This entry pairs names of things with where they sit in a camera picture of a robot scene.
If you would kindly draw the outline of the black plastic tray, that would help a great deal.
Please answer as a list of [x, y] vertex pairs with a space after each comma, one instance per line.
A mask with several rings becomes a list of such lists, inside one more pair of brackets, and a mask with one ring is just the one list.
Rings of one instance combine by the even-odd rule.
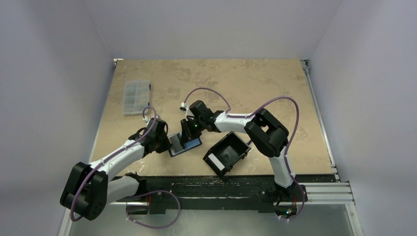
[[[235, 132], [229, 132], [219, 142], [212, 146], [205, 156], [204, 162], [214, 171], [219, 177], [223, 178], [227, 172], [230, 172], [233, 166], [240, 160], [243, 160], [251, 147]], [[218, 170], [215, 165], [208, 159], [208, 156], [213, 153], [225, 166], [222, 171]]]

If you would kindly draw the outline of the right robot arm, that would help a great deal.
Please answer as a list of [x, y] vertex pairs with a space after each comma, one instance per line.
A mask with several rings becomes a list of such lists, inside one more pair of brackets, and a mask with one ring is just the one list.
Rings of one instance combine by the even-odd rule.
[[228, 111], [213, 112], [201, 100], [191, 105], [182, 103], [186, 112], [181, 121], [182, 141], [191, 141], [207, 132], [235, 132], [249, 136], [258, 152], [269, 158], [273, 175], [275, 194], [280, 201], [306, 201], [306, 191], [296, 180], [288, 158], [294, 134], [264, 106], [251, 114], [230, 114]]

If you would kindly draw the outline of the blue card holder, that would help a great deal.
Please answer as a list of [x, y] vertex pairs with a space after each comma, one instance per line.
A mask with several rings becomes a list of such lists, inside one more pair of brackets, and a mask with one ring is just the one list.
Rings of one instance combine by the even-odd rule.
[[178, 134], [178, 142], [177, 142], [177, 146], [178, 146], [177, 149], [178, 149], [178, 151], [177, 151], [177, 153], [170, 153], [169, 152], [169, 155], [171, 157], [178, 156], [178, 155], [180, 155], [182, 153], [185, 153], [185, 152], [187, 152], [187, 151], [189, 151], [191, 149], [194, 149], [194, 148], [202, 145], [202, 141], [201, 141], [200, 138], [197, 138], [197, 139], [191, 140], [191, 141], [189, 141], [189, 142], [187, 142], [185, 144], [182, 144], [180, 142], [181, 133], [179, 132], [177, 134]]

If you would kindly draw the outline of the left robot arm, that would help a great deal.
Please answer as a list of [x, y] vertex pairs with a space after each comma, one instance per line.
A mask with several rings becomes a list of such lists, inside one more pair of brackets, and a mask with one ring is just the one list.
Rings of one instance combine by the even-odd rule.
[[131, 135], [117, 150], [89, 164], [73, 166], [60, 197], [60, 205], [70, 210], [70, 218], [94, 220], [106, 205], [123, 198], [141, 201], [147, 194], [146, 179], [134, 173], [118, 174], [152, 152], [163, 153], [169, 142], [167, 123], [151, 118], [146, 127]]

